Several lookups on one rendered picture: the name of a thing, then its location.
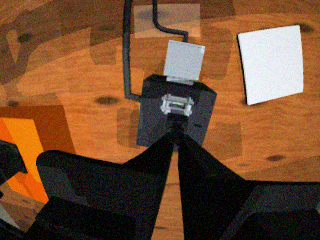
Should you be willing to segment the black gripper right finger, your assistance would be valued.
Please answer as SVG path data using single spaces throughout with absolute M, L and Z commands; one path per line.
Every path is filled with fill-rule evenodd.
M 231 240 L 255 212 L 320 209 L 320 181 L 245 180 L 187 135 L 177 169 L 184 240 Z

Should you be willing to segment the white flat square slab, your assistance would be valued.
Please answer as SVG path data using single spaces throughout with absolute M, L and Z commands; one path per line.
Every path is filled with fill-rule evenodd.
M 237 33 L 245 104 L 304 92 L 299 25 Z

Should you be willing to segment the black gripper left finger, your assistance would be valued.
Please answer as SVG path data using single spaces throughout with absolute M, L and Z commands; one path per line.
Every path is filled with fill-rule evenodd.
M 49 149 L 36 157 L 45 195 L 85 207 L 131 216 L 136 240 L 152 240 L 175 135 L 165 133 L 152 147 L 127 163 L 89 159 Z

